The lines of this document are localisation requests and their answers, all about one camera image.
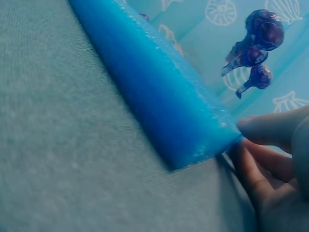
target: blue foam block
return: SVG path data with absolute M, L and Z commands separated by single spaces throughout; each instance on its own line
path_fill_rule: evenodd
M 230 113 L 137 12 L 115 0 L 69 2 L 130 109 L 170 168 L 210 159 L 239 139 Z

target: hand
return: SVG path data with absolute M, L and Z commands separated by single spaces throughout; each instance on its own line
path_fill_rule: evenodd
M 309 231 L 309 107 L 241 120 L 230 150 L 263 232 Z M 263 145 L 274 145 L 293 158 Z

